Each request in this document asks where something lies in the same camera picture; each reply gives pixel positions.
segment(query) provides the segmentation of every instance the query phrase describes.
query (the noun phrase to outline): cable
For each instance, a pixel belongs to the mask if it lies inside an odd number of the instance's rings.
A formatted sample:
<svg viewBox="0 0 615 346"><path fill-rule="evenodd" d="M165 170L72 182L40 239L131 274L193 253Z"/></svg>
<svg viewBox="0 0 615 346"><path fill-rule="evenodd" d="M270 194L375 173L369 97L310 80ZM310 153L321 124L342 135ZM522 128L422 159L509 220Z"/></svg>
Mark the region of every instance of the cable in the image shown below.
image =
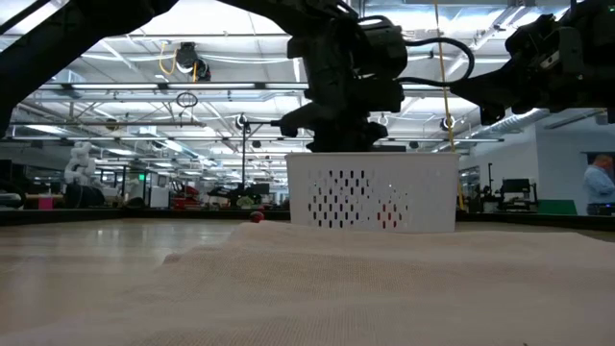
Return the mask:
<svg viewBox="0 0 615 346"><path fill-rule="evenodd" d="M402 78L397 79L398 82L424 84L424 85L428 85L432 87L451 87L455 83L458 83L458 82L461 82L461 81L464 81L470 78L470 75L474 71L476 58L474 57L474 53L472 52L472 50L467 45L459 42L456 39L452 39L448 37L434 37L434 38L422 39L418 41L406 41L406 47L419 47L419 46L431 44L431 43L440 44L440 55L442 55L442 49L441 49L442 43L451 44L459 48L463 53L465 53L465 55L468 57L468 68L463 74L463 76L459 78L458 80L452 81L452 82L446 82L446 81L438 82L438 81L428 80L428 79L418 78L418 77L402 77Z"/></svg>
<svg viewBox="0 0 615 346"><path fill-rule="evenodd" d="M442 53L442 43L447 43L447 42L451 43L455 47L458 47L459 49L461 49L468 56L468 61L469 61L468 69L463 75L463 77L458 79L456 82L468 79L470 77L470 74L472 74L472 71L474 70L474 54L472 53L470 48L468 48L468 46L466 46L465 44L457 40L454 40L454 39L440 36L440 20L439 20L440 14L439 14L438 0L433 0L433 7L435 10L435 24L436 24L436 32L437 32L436 41L438 43L439 50L440 50L440 73L442 74L442 85L444 86L447 84L446 70L444 69L444 54ZM453 130L453 126L454 126L453 117L451 116L451 110L449 108L449 92L446 88L443 88L442 91L444 92L444 111L446 112L446 123L448 125L447 128L448 128L448 133L449 133L449 142L451 143L451 151L454 153L455 152L455 133ZM465 208L463 206L463 189L461 188L461 178L459 177L457 177L457 200L459 201L459 207L462 210L464 210Z"/></svg>
<svg viewBox="0 0 615 346"><path fill-rule="evenodd" d="M167 71L167 70L164 68L164 65L162 65L162 58L161 58L161 57L162 57L162 56L163 56L163 54L164 54L164 47L165 47L165 46L166 46L166 43L165 43L165 42L163 42L163 43L162 43L162 50L160 51L160 58L159 58L159 60L158 60L158 65L160 66L160 70L161 70L162 72L164 72L164 74L166 74L167 76L170 76L170 75L172 75L172 74L175 72L175 65L176 65L176 63L177 63L177 49L175 50L175 54L173 54L173 68L172 68L172 69L171 69L171 71L169 72L169 71Z"/></svg>

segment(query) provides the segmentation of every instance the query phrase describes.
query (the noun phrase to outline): black cable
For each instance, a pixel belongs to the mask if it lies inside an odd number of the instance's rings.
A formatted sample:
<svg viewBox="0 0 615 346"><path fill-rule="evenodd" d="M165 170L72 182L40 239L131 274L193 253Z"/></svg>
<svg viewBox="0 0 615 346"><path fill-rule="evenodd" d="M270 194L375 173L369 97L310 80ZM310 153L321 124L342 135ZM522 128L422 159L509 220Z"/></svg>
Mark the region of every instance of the black cable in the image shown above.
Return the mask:
<svg viewBox="0 0 615 346"><path fill-rule="evenodd" d="M452 39L452 38L448 38L448 37L434 37L434 38L428 38L428 39L422 39L422 40L418 40L418 41L406 41L406 47L418 47L418 46L422 46L422 45L426 45L426 44L432 44L432 43L448 43L451 44L457 48L459 48L463 53L465 53L466 56L468 56L468 68L465 71L465 73L463 74L463 76L461 78L459 78L456 81L452 81L452 82L438 82L438 81L434 81L434 80L428 80L428 79L424 79L424 78L418 78L418 77L402 77L402 78L398 78L397 82L400 83L416 83L416 84L424 84L424 85L428 85L428 86L432 86L432 87L451 87L452 85L454 85L455 83L467 80L468 78L470 78L470 75L472 74L472 72L474 71L474 65L475 65L475 57L474 57L474 53L472 52L472 50L465 44L459 42L456 39Z"/></svg>

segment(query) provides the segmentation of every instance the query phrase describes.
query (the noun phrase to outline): man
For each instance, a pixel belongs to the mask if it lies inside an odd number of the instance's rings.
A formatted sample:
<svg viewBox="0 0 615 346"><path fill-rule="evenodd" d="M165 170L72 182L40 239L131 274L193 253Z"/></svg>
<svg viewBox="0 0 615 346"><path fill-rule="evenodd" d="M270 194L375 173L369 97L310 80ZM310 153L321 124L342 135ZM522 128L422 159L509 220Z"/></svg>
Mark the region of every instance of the man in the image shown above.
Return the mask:
<svg viewBox="0 0 615 346"><path fill-rule="evenodd" d="M604 215L605 209L615 207L615 184L609 177L609 171L613 169L613 158L608 155L598 155L587 170L583 187L588 194L587 214Z"/></svg>

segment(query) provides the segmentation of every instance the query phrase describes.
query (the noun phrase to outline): monitor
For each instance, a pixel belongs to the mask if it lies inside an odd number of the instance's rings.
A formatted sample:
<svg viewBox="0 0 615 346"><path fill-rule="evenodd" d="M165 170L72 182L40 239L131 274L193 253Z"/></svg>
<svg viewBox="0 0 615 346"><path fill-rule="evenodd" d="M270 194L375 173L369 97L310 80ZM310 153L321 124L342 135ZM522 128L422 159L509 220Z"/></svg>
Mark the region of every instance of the monitor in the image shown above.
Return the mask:
<svg viewBox="0 0 615 346"><path fill-rule="evenodd" d="M254 194L269 194L269 184L254 184L251 188Z"/></svg>

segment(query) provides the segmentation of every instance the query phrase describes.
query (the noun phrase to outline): red object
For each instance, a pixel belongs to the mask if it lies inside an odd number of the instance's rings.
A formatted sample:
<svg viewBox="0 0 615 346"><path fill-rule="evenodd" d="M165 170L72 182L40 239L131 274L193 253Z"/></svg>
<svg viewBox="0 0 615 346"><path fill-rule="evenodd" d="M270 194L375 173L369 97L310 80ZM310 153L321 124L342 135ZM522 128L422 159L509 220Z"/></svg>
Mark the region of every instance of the red object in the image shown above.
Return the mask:
<svg viewBox="0 0 615 346"><path fill-rule="evenodd" d="M250 222L259 223L265 219L265 215L260 211L255 211L250 214Z"/></svg>

